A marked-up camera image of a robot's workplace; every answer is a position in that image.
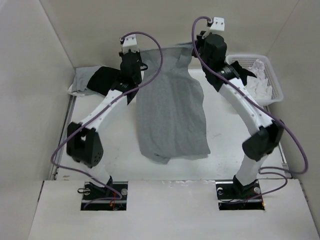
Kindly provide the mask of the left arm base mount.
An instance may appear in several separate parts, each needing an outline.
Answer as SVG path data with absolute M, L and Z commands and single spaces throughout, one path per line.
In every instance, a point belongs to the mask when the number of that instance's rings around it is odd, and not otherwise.
M 129 183 L 112 182 L 108 183 L 110 187 L 119 192 L 119 195 L 105 187 L 99 187 L 92 182 L 85 182 L 84 186 L 77 189 L 77 193 L 81 194 L 81 211 L 126 211 L 127 199 L 129 194 Z

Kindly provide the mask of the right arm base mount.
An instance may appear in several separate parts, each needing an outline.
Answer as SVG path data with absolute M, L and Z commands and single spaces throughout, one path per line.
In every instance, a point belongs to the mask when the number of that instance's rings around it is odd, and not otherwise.
M 261 196 L 252 199 L 262 193 L 258 180 L 244 193 L 236 193 L 232 181 L 216 181 L 215 187 L 220 211 L 265 210 Z

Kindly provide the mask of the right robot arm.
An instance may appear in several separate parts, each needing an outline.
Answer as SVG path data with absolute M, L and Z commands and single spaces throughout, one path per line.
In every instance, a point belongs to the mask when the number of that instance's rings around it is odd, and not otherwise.
M 201 31 L 196 36 L 194 57 L 203 61 L 206 80 L 234 108 L 247 127 L 250 137 L 242 143 L 244 158 L 232 181 L 232 192 L 238 198 L 254 189 L 259 169 L 278 146 L 284 129 L 266 113 L 253 106 L 246 90 L 249 71 L 226 63 L 227 44 L 221 35 Z

